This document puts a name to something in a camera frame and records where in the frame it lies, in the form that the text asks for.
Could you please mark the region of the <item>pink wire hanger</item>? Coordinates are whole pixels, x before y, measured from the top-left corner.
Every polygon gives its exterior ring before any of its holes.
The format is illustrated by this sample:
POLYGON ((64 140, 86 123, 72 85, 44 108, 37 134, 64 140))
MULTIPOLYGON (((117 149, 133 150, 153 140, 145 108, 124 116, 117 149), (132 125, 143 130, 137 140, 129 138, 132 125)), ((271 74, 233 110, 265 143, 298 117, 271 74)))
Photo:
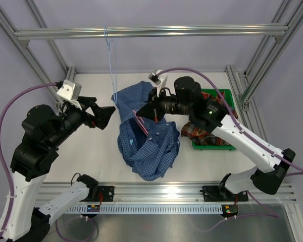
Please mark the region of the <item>pink wire hanger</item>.
POLYGON ((147 131, 146 127, 144 126, 144 120, 141 117, 137 116, 137 112, 135 110, 133 110, 133 113, 135 115, 136 122, 140 126, 141 130, 145 133, 146 136, 148 136, 148 131, 147 131))

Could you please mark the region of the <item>blue checked shirt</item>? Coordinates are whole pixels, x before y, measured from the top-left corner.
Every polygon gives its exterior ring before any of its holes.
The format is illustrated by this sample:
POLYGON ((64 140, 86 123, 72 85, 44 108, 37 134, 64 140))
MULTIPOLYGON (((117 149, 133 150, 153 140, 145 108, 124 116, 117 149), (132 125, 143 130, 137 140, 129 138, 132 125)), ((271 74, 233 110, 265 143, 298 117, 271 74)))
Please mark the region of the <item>blue checked shirt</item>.
POLYGON ((138 112, 147 102, 152 90, 149 82, 137 84, 118 91, 118 103, 121 123, 117 138, 118 149, 132 172, 145 181, 163 177, 171 168, 179 153, 179 131, 175 122, 162 119, 154 122, 143 118, 148 136, 136 122, 133 110, 138 112))

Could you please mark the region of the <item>light blue wire hanger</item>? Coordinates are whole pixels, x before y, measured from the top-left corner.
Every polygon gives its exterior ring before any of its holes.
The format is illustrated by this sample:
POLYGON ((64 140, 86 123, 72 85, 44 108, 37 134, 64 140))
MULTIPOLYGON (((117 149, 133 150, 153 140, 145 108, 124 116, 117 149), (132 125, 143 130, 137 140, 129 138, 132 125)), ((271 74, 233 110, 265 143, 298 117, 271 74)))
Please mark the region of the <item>light blue wire hanger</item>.
POLYGON ((112 82, 114 102, 118 103, 118 69, 117 69, 117 51, 116 43, 109 38, 108 28, 104 26, 104 38, 108 48, 108 64, 112 82))

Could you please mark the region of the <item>brown red plaid shirt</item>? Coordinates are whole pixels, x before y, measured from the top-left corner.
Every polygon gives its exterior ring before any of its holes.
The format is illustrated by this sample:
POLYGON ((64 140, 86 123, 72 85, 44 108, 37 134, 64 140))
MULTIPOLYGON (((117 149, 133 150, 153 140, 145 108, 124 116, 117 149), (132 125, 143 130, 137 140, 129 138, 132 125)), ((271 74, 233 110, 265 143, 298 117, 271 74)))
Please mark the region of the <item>brown red plaid shirt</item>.
MULTIPOLYGON (((231 90, 219 89, 219 91, 225 98, 234 117, 238 119, 231 90)), ((206 132, 205 130, 197 128, 191 122, 186 123, 182 127, 181 136, 189 138, 192 141, 192 146, 195 150, 236 150, 228 142, 206 132)))

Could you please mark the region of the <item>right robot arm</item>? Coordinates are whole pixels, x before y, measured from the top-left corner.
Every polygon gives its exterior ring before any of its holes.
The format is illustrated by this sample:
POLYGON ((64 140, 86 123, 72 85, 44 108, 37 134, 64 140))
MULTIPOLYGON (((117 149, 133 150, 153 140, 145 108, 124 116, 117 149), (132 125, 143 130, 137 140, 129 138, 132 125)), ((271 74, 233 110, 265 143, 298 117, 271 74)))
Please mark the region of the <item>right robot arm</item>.
POLYGON ((167 95, 166 87, 153 88, 137 116, 157 122, 166 114, 187 115, 194 126, 228 142, 255 164, 244 172, 225 175, 212 196, 233 201, 237 194, 252 189, 276 194, 295 152, 273 147, 240 124, 228 106, 205 99, 200 84, 192 77, 176 79, 174 89, 167 95))

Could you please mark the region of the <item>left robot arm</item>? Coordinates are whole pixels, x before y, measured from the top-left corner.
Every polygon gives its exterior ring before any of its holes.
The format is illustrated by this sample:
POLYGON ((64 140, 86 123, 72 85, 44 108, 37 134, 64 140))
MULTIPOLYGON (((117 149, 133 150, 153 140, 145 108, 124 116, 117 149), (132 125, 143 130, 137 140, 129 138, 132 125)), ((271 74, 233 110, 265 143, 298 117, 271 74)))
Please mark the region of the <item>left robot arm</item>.
POLYGON ((0 219, 0 239, 6 241, 42 241, 51 225, 80 201, 101 199, 98 181, 83 174, 64 192, 45 205, 35 206, 39 189, 58 157, 59 146, 81 125, 103 130, 115 107, 99 107, 94 97, 80 97, 80 106, 64 103, 63 115, 56 115, 48 105, 30 109, 22 122, 25 131, 15 149, 11 171, 14 193, 8 195, 0 219))

